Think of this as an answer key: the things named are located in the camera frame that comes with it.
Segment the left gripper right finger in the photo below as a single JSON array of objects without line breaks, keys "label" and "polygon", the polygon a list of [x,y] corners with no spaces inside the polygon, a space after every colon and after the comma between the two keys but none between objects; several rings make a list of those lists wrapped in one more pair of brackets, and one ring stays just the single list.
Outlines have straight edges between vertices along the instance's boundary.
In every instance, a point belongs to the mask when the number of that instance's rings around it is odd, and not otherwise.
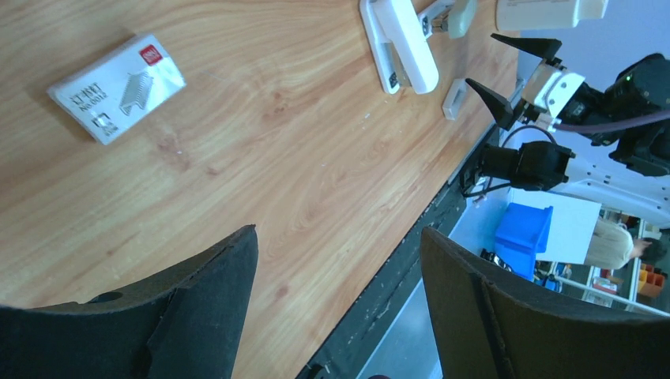
[{"label": "left gripper right finger", "polygon": [[446,378],[666,378],[669,319],[540,287],[432,227],[420,263]]}]

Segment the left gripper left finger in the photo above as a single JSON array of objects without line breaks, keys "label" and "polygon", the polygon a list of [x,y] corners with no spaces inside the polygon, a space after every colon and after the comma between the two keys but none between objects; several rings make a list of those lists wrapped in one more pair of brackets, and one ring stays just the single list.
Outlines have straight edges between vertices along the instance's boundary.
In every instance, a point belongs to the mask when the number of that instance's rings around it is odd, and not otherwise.
[{"label": "left gripper left finger", "polygon": [[207,250],[97,295],[1,308],[4,378],[229,378],[254,277],[258,237],[241,227]]}]

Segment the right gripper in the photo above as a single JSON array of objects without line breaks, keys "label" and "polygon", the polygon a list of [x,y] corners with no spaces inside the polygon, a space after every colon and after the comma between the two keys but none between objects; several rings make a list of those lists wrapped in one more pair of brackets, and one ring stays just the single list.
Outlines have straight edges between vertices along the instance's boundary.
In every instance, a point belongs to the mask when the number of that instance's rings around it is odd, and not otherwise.
[{"label": "right gripper", "polygon": [[[492,33],[491,38],[519,51],[524,51],[543,59],[539,64],[546,63],[559,69],[567,69],[562,65],[562,60],[556,57],[557,52],[563,45],[558,39],[510,37],[498,33]],[[465,83],[481,98],[485,107],[491,113],[495,124],[500,129],[510,130],[516,120],[511,102],[471,78],[466,78]],[[590,139],[591,144],[594,146],[609,146],[616,143],[623,136],[622,130],[585,131],[585,127],[587,126],[607,124],[615,121],[614,112],[609,110],[608,107],[605,94],[595,88],[591,88],[584,81],[559,113],[558,118],[553,118],[549,114],[544,113],[539,107],[526,103],[522,98],[519,99],[515,106],[515,116],[520,122],[532,123],[548,131],[561,130],[581,134],[583,137]]]}]

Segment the white staple tray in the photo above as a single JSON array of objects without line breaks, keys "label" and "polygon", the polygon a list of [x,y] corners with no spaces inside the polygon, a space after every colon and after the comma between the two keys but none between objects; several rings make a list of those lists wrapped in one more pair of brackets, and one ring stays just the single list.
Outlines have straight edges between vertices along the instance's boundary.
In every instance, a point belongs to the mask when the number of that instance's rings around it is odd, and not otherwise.
[{"label": "white staple tray", "polygon": [[467,85],[462,78],[455,79],[451,84],[442,103],[442,112],[449,121],[455,121],[467,94]]}]

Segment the white staple box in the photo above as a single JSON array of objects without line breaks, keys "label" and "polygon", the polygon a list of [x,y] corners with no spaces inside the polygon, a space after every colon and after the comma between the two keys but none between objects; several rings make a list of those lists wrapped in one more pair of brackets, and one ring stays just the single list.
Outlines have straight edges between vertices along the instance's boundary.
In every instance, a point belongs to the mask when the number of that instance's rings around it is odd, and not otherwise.
[{"label": "white staple box", "polygon": [[174,59],[146,34],[52,85],[47,94],[96,142],[109,145],[185,87]]}]

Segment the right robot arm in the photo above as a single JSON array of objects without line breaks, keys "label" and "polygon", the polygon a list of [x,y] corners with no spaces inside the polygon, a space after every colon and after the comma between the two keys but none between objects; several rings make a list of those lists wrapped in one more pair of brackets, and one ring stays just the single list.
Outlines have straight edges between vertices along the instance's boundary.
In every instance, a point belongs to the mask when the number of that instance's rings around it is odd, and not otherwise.
[{"label": "right robot arm", "polygon": [[467,162],[460,186],[478,196],[494,189],[554,191],[595,201],[666,230],[669,227],[669,60],[641,58],[599,91],[569,71],[557,39],[496,35],[540,59],[520,98],[511,102],[473,79],[495,125],[508,133],[536,129],[544,138],[518,147],[485,144]]}]

